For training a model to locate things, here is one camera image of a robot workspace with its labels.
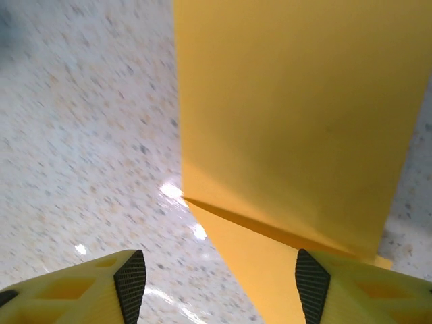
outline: black textured tread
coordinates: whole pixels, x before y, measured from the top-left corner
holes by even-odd
[[[137,250],[114,274],[114,284],[125,324],[135,324],[146,284],[146,265],[141,250]]]
[[[296,262],[296,285],[306,324],[319,324],[330,285],[330,274],[306,250],[299,250]]]

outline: yellow board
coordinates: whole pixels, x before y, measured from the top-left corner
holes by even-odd
[[[301,317],[278,301],[292,280],[254,284],[302,246],[388,267],[375,255],[431,71],[432,1],[176,0],[174,16],[184,196],[264,319]]]
[[[136,323],[145,281],[142,251],[114,253],[1,290],[0,323]]]
[[[301,250],[296,283],[310,324],[432,323],[432,283],[426,280]]]

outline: floor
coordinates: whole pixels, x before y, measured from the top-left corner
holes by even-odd
[[[0,287],[143,249],[140,323],[262,323],[180,199],[169,0],[0,0]],[[380,253],[432,281],[432,86]]]

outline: yellow cardboard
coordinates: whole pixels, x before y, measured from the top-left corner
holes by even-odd
[[[259,298],[252,262],[277,277],[288,270],[277,255],[291,265],[306,243],[375,258],[431,71],[432,1],[177,0],[174,15],[184,196],[262,316],[280,323],[287,313],[270,305],[295,285]],[[238,226],[230,250],[220,241]],[[252,236],[266,249],[235,261]]]

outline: yellow panel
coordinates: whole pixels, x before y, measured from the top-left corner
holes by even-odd
[[[185,197],[373,257],[431,16],[430,0],[175,1]]]
[[[320,324],[383,324],[377,322],[369,309],[352,299],[350,291],[337,280],[332,280],[325,299]]]
[[[298,251],[193,204],[189,207],[264,321],[305,323],[294,277]]]
[[[114,281],[107,281],[91,308],[82,316],[81,324],[123,324],[122,311],[115,291]]]

